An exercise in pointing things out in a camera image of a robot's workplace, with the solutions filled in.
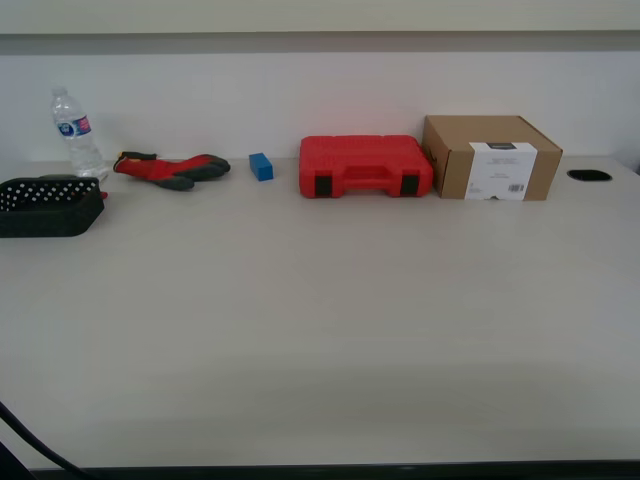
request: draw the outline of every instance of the black cable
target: black cable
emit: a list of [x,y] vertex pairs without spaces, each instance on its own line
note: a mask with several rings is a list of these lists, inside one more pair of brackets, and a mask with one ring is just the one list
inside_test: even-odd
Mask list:
[[25,427],[20,420],[16,418],[16,416],[11,413],[11,411],[0,402],[0,418],[4,420],[4,422],[9,425],[11,430],[16,432],[16,434],[22,438],[25,442],[27,442],[34,450],[40,453],[45,458],[51,460],[56,465],[64,468],[69,473],[73,473],[78,478],[82,478],[83,480],[98,480],[97,477],[93,476],[89,472],[82,470],[80,467],[76,467],[73,463],[65,460],[56,452],[47,447],[44,443],[42,443],[33,433],[31,433],[27,427]]

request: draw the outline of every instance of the red plastic case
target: red plastic case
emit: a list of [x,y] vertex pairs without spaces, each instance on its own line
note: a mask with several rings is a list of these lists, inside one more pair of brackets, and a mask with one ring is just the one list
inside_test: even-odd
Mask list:
[[421,197],[432,182],[431,164],[408,135],[307,137],[300,145],[300,193],[305,197],[341,197],[362,189]]

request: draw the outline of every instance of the cardboard box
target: cardboard box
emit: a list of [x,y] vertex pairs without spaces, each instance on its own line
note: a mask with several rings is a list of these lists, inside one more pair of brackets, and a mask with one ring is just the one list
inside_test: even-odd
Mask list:
[[545,200],[562,157],[518,116],[428,115],[422,146],[442,198]]

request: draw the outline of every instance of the bottle label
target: bottle label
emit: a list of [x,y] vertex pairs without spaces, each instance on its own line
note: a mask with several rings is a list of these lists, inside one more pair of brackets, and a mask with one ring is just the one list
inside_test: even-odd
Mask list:
[[58,130],[60,130],[60,133],[64,137],[81,137],[91,131],[91,125],[89,125],[87,117],[84,116],[71,123],[59,123]]

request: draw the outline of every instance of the white label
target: white label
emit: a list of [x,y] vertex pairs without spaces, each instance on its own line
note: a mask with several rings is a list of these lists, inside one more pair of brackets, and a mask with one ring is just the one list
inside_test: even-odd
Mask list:
[[538,151],[529,143],[475,143],[465,199],[524,200]]

